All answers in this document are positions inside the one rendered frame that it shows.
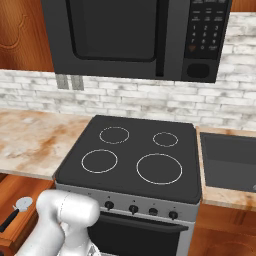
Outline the open wooden drawer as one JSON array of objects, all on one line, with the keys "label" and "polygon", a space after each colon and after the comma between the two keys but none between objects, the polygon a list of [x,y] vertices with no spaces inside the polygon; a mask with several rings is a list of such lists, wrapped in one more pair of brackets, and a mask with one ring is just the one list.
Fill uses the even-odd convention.
[{"label": "open wooden drawer", "polygon": [[[54,187],[51,180],[7,175],[0,182],[0,256],[14,256],[38,220],[36,200],[41,192]],[[32,204],[18,211],[16,203],[29,197]]]}]

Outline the black hob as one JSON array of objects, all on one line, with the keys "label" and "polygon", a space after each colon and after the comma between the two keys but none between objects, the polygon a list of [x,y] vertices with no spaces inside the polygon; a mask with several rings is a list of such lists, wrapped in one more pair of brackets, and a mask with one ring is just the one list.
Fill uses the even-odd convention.
[{"label": "black hob", "polygon": [[60,184],[196,204],[201,197],[190,123],[97,115],[56,173]]}]

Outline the black microwave oven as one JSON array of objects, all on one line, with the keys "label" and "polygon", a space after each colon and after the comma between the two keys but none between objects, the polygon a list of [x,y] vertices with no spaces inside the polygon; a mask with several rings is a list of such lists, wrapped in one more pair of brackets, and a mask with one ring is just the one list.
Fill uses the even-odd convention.
[{"label": "black microwave oven", "polygon": [[232,0],[41,0],[57,74],[214,83]]}]

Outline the silver oven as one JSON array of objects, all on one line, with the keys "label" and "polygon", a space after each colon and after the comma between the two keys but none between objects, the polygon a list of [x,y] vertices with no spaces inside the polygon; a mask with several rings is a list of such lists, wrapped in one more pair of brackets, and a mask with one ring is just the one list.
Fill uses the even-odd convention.
[{"label": "silver oven", "polygon": [[[164,233],[98,220],[96,224],[88,228],[88,233],[102,254],[113,256],[188,256],[199,209],[198,204],[159,200],[60,183],[56,185],[56,188],[86,195],[97,200],[100,205],[100,215],[130,216],[189,227],[187,231],[183,232]],[[107,210],[106,201],[112,201],[114,208]],[[132,214],[129,211],[130,205],[136,205],[139,208],[138,212]],[[158,215],[150,215],[150,208],[156,208]],[[169,217],[170,211],[176,211],[178,218],[172,220]]]}]

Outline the dark grey sink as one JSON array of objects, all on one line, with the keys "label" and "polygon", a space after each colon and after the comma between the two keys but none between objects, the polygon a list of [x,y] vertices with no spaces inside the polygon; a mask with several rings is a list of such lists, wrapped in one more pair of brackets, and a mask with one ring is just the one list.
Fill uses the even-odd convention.
[{"label": "dark grey sink", "polygon": [[256,193],[256,138],[200,134],[207,186]]}]

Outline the wooden base cupboard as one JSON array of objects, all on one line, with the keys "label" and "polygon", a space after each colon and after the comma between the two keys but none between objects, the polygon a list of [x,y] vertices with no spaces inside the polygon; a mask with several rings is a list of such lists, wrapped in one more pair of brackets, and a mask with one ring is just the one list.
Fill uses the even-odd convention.
[{"label": "wooden base cupboard", "polygon": [[256,256],[256,212],[201,204],[188,256]]}]

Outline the grey wall socket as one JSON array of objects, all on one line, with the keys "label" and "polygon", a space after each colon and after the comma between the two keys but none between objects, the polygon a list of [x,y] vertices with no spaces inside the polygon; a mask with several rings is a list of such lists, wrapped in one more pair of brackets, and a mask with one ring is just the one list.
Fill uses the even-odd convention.
[{"label": "grey wall socket", "polygon": [[66,75],[56,74],[55,77],[56,77],[57,87],[59,89],[69,89],[68,79]]},{"label": "grey wall socket", "polygon": [[84,84],[83,84],[83,77],[79,75],[72,75],[71,76],[71,83],[72,83],[72,89],[73,90],[84,90]]}]

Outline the wooden wall cupboard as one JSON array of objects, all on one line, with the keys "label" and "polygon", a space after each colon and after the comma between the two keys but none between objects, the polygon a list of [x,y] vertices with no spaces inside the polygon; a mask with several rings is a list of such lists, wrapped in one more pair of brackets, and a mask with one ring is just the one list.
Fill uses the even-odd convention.
[{"label": "wooden wall cupboard", "polygon": [[40,0],[0,0],[0,69],[54,71]]},{"label": "wooden wall cupboard", "polygon": [[256,0],[232,0],[232,12],[256,12]]}]

